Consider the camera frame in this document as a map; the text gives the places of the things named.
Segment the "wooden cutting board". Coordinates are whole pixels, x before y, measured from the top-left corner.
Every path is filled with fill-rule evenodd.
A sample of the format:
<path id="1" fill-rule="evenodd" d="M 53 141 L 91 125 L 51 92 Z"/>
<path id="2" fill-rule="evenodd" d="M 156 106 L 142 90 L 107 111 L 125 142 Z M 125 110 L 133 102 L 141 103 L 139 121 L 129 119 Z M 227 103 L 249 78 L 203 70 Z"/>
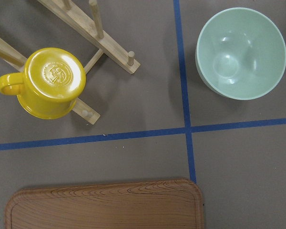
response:
<path id="1" fill-rule="evenodd" d="M 203 197 L 188 179 L 23 189 L 7 229 L 202 229 Z"/>

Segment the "yellow mug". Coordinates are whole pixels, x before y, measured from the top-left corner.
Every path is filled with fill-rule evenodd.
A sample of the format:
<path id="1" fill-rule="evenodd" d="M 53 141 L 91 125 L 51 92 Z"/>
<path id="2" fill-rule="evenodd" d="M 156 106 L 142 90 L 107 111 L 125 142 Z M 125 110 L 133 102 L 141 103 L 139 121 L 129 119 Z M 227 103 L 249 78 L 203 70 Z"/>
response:
<path id="1" fill-rule="evenodd" d="M 43 48 L 27 59 L 22 72 L 0 77 L 0 92 L 17 96 L 32 116 L 57 119 L 72 110 L 85 83 L 84 67 L 73 54 Z"/>

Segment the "green bowl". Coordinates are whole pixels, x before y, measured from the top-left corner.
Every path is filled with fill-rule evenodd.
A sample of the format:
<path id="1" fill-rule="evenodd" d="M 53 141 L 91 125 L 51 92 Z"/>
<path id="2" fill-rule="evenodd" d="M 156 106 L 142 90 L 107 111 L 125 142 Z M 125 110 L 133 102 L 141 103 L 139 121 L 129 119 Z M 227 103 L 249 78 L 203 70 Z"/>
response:
<path id="1" fill-rule="evenodd" d="M 215 93 L 252 100 L 272 91 L 286 69 L 286 44 L 277 26 L 249 8 L 223 10 L 203 26 L 195 64 Z"/>

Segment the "wooden drying rack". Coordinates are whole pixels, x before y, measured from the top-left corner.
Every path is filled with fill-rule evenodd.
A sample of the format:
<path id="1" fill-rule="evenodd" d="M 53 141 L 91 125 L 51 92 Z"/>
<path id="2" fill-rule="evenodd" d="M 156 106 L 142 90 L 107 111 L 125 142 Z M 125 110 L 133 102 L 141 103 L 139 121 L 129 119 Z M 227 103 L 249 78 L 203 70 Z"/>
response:
<path id="1" fill-rule="evenodd" d="M 130 74 L 135 73 L 139 68 L 140 63 L 135 59 L 134 52 L 127 52 L 103 30 L 100 11 L 96 0 L 89 1 L 92 18 L 85 14 L 71 0 L 40 0 L 39 3 L 53 12 L 98 48 L 97 53 L 84 67 L 86 73 L 89 72 L 103 54 L 106 54 Z M 26 61 L 26 58 L 22 54 L 1 38 L 0 58 L 18 71 L 23 70 Z"/>

